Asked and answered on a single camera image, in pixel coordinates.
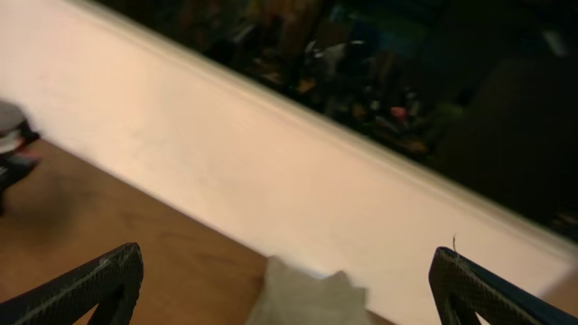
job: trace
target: white wall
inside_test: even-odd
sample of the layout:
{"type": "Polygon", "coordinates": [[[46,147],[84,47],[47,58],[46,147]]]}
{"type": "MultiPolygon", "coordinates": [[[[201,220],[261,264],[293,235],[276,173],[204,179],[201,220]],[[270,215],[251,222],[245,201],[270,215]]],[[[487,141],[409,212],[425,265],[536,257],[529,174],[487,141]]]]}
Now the white wall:
{"type": "Polygon", "coordinates": [[[0,95],[54,143],[264,254],[344,269],[369,307],[437,324],[457,248],[534,294],[576,251],[463,189],[101,10],[0,0],[0,95]]]}

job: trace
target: brown wooden surface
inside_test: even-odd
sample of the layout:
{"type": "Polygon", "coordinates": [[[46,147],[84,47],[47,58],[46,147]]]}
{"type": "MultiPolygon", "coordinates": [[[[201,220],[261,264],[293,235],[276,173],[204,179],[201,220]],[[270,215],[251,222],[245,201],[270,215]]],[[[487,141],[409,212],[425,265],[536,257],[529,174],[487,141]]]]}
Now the brown wooden surface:
{"type": "Polygon", "coordinates": [[[263,256],[51,144],[34,149],[43,162],[8,191],[0,218],[0,301],[134,241],[144,281],[132,323],[245,322],[263,256]]]}

